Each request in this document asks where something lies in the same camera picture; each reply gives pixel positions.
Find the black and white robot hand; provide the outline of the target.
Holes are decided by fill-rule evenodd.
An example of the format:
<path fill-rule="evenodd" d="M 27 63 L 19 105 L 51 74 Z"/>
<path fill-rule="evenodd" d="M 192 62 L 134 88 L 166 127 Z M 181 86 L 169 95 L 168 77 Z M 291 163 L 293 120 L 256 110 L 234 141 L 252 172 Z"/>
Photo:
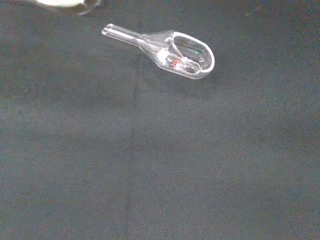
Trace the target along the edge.
<path fill-rule="evenodd" d="M 102 0 L 32 0 L 31 2 L 56 13 L 81 16 L 98 7 Z"/>

